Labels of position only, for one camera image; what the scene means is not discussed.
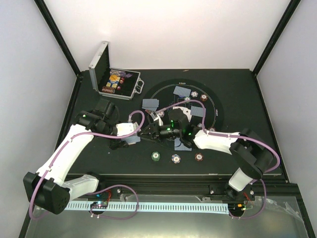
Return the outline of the blue backed card deck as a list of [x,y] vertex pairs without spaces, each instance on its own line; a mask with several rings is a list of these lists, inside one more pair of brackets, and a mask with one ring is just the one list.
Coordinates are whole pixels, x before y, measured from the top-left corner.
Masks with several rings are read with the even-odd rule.
[[124,139],[128,145],[133,145],[141,141],[141,138],[137,135],[129,136]]

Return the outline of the green poker chip stack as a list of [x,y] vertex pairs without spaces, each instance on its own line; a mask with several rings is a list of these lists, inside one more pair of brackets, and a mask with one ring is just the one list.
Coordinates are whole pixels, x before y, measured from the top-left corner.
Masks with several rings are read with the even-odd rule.
[[154,151],[151,155],[151,158],[153,161],[157,162],[160,160],[160,153],[157,151]]

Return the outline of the dealt card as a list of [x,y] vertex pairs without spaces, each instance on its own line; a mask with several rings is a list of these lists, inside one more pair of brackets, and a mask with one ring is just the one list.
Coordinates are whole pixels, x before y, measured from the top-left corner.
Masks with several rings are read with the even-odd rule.
[[191,90],[188,89],[188,88],[176,86],[176,87],[174,88],[173,93],[174,93],[175,95],[180,96],[180,97],[189,97],[190,94],[191,94]]
[[174,150],[175,151],[192,151],[192,148],[186,147],[181,141],[180,138],[174,140]]
[[142,108],[152,108],[153,107],[153,101],[152,99],[143,99],[142,100]]

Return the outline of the blue white chip stack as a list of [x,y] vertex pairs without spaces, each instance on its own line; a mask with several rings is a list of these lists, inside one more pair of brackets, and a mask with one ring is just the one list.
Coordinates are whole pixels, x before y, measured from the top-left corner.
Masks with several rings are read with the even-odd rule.
[[171,160],[172,160],[173,163],[178,164],[178,163],[180,163],[181,158],[179,157],[179,155],[174,154],[174,155],[171,156]]

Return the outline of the brown poker chip stack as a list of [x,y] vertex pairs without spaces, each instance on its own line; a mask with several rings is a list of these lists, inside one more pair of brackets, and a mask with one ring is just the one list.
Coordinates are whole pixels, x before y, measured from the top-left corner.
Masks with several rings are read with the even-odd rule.
[[203,160],[203,155],[201,154],[201,153],[197,153],[196,155],[195,155],[195,160],[196,161],[202,161]]

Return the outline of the blue white chip top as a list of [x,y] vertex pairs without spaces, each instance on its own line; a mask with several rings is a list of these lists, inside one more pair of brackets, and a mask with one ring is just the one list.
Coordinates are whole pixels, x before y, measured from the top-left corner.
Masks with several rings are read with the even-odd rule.
[[196,91],[192,91],[192,92],[191,92],[191,97],[192,97],[192,98],[197,98],[198,95],[199,95],[199,94],[198,94],[198,92],[196,92]]

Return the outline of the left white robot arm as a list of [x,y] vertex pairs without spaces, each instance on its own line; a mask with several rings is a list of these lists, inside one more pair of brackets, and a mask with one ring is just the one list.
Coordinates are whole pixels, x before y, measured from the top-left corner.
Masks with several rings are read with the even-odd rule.
[[134,114],[132,112],[128,122],[122,123],[112,123],[112,113],[100,110],[82,111],[76,117],[75,123],[52,156],[36,172],[28,172],[23,178],[32,220],[37,219],[34,216],[36,206],[60,214],[70,201],[82,195],[92,194],[95,198],[105,195],[106,185],[97,176],[86,174],[70,181],[65,181],[65,178],[82,150],[94,137],[122,142],[124,138],[136,134],[143,123],[133,123]]

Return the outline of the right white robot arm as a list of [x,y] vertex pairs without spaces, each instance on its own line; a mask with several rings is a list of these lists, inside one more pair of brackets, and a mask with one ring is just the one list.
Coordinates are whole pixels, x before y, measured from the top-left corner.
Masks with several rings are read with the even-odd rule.
[[204,131],[195,125],[181,126],[172,122],[162,126],[151,123],[137,134],[152,142],[179,138],[187,148],[209,149],[233,156],[238,169],[225,187],[225,194],[231,200],[238,199],[247,185],[262,179],[274,156],[274,150],[254,139],[256,134],[250,130],[234,133]]

